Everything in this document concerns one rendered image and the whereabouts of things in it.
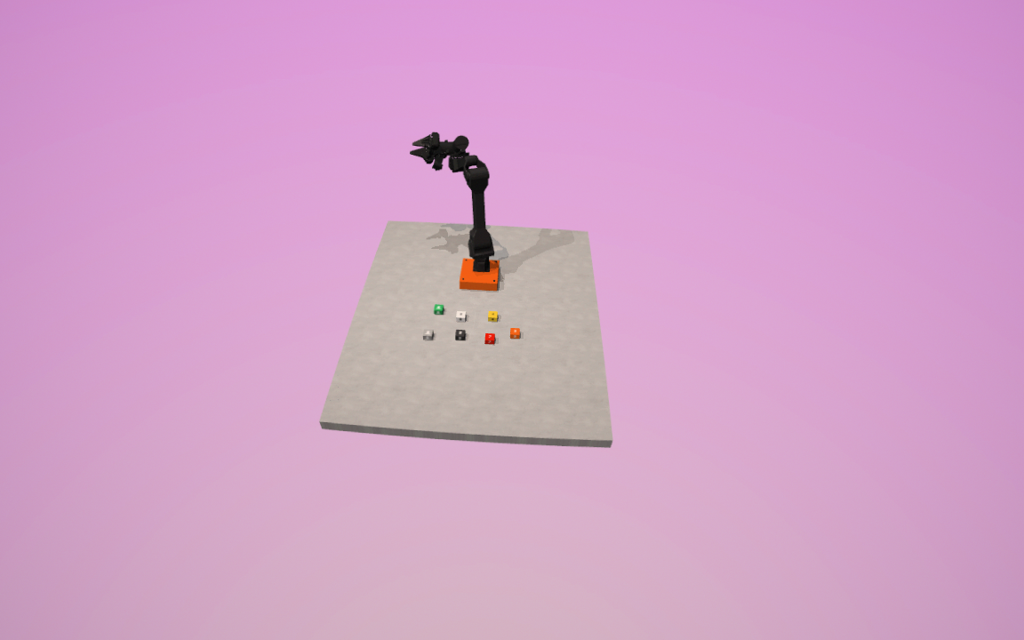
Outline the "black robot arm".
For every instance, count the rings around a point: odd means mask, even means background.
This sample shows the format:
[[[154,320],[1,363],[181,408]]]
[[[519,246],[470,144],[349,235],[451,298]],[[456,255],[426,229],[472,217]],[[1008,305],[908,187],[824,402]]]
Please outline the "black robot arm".
[[[463,177],[472,191],[473,204],[473,229],[470,230],[468,240],[468,251],[473,259],[473,271],[489,272],[489,256],[494,256],[494,244],[486,230],[486,216],[484,216],[484,191],[489,185],[489,170],[484,162],[478,161],[478,156],[466,153],[468,148],[468,138],[466,135],[459,135],[458,139],[451,142],[451,154],[447,158],[447,166],[452,172],[464,172]],[[442,170],[443,160],[447,156],[446,151],[436,151],[436,157],[432,156],[434,163],[432,169]],[[469,169],[476,165],[478,169]]]

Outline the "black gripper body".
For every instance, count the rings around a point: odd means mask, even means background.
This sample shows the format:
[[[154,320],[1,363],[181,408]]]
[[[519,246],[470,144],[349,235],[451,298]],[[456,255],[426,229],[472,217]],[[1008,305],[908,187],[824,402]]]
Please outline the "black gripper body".
[[[451,151],[452,151],[451,142],[447,141],[447,140],[442,141],[442,142],[439,142],[439,141],[440,141],[440,134],[438,134],[437,132],[432,132],[431,133],[431,145],[432,145],[432,150],[427,148],[427,158],[428,158],[427,164],[431,164],[432,161],[434,161],[434,159],[432,159],[432,156],[436,157],[437,156],[436,155],[436,151],[438,151],[438,150],[440,150],[440,151],[446,151],[447,156],[450,156]],[[447,157],[447,156],[445,156],[445,157]]]

